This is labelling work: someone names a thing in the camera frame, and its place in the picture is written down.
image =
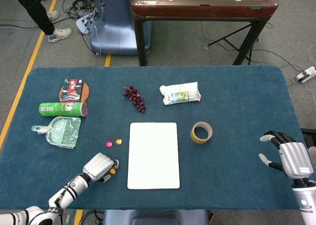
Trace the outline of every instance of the small round candy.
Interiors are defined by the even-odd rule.
[[[111,174],[111,175],[114,175],[115,172],[117,172],[117,171],[116,171],[114,168],[111,168],[111,169],[110,169],[110,174]]]
[[[116,145],[121,145],[122,144],[122,140],[121,139],[116,139],[115,140],[115,144]]]
[[[107,142],[105,143],[105,147],[107,147],[107,148],[112,147],[112,142],[111,142],[111,141],[107,141]]]

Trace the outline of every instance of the tripod stand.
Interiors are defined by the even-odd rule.
[[[230,33],[230,34],[228,34],[228,35],[226,35],[226,36],[224,36],[224,37],[222,37],[222,38],[220,38],[220,39],[214,41],[214,42],[211,42],[210,44],[207,45],[207,47],[209,47],[209,46],[211,46],[211,45],[213,45],[213,44],[216,44],[216,43],[218,43],[218,42],[221,41],[221,40],[224,40],[224,41],[227,42],[233,49],[235,49],[236,51],[240,51],[240,48],[237,48],[234,44],[232,44],[232,43],[231,43],[230,41],[228,41],[226,38],[228,38],[228,37],[230,37],[230,36],[232,36],[232,35],[234,35],[234,34],[240,32],[240,31],[242,31],[242,30],[244,30],[244,29],[246,29],[246,28],[248,28],[248,27],[251,27],[250,30],[249,30],[249,32],[248,32],[248,34],[247,34],[247,35],[249,35],[249,33],[250,33],[250,31],[251,31],[251,29],[252,29],[252,27],[253,27],[253,24],[252,24],[252,23],[250,23],[250,24],[248,24],[248,25],[242,27],[241,29],[238,29],[238,30],[236,30],[236,31],[234,31],[234,32],[232,32],[232,33]],[[251,48],[250,51],[249,51],[249,57],[246,56],[246,60],[248,60],[248,65],[250,65],[250,63],[251,63],[252,49],[253,49],[253,46],[252,46],[252,48]]]

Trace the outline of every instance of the masking tape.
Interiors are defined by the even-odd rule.
[[[203,129],[205,129],[207,131],[207,138],[206,139],[200,139],[195,135],[194,130],[198,127],[202,127]],[[207,141],[209,141],[209,139],[212,137],[212,135],[213,135],[212,127],[208,123],[203,122],[203,121],[196,123],[191,130],[191,139],[197,144],[205,144]]]

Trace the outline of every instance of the white tablet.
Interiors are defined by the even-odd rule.
[[[176,123],[142,122],[130,125],[127,187],[180,187]]]

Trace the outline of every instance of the power strip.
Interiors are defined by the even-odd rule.
[[[316,68],[314,66],[309,67],[308,69],[301,72],[299,75],[297,75],[294,79],[295,81],[305,83],[307,80],[313,78],[316,76]]]
[[[91,12],[76,21],[76,25],[82,34],[88,34],[91,32],[94,14],[94,12]]]

